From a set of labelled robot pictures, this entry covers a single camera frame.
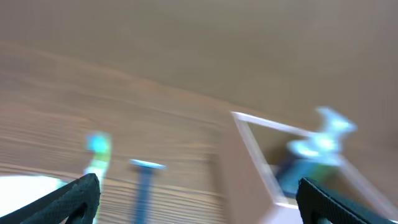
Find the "cardboard box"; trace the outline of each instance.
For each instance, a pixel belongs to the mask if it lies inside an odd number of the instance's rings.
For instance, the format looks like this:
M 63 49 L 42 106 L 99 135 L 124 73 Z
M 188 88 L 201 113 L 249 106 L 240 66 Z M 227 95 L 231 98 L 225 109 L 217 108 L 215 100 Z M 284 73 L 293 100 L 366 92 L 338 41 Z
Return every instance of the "cardboard box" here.
M 286 143 L 311 132 L 248 114 L 231 115 L 219 151 L 230 223 L 301 224 L 296 201 L 284 197 L 273 169 L 286 155 Z M 338 157 L 342 166 L 325 185 L 386 218 L 398 220 L 395 206 L 343 156 Z

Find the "wall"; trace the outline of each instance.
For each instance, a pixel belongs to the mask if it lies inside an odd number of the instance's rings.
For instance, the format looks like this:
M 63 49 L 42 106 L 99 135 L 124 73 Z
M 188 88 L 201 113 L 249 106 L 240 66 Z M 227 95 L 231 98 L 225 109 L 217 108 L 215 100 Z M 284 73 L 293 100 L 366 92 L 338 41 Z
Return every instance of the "wall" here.
M 0 40 L 98 63 L 314 128 L 332 106 L 347 158 L 398 201 L 395 0 L 1 1 Z

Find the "blue handle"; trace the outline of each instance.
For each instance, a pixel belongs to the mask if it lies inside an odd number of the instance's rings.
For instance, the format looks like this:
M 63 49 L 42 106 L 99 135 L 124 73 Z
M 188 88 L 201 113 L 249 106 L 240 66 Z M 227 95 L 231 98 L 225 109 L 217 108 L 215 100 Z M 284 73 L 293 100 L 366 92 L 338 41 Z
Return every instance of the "blue handle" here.
M 150 187 L 154 170 L 149 167 L 141 167 L 138 197 L 132 224 L 146 224 L 148 204 L 150 199 Z

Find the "dark blue object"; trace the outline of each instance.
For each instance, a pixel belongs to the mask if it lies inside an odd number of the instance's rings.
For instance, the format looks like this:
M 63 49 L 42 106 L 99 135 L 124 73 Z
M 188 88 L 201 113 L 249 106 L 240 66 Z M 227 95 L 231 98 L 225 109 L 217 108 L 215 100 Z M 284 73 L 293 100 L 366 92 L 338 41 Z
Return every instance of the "dark blue object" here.
M 132 223 L 146 224 L 154 169 L 165 169 L 165 166 L 136 159 L 132 159 L 131 163 L 140 166 L 139 190 Z

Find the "box side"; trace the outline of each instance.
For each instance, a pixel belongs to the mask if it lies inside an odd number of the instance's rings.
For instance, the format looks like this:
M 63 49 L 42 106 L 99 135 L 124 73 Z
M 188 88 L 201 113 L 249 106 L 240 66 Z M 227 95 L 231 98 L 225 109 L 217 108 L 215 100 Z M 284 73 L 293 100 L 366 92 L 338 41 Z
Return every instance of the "box side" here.
M 241 135 L 248 131 L 245 124 L 231 122 L 220 147 L 219 166 L 231 222 L 258 224 L 275 205 Z

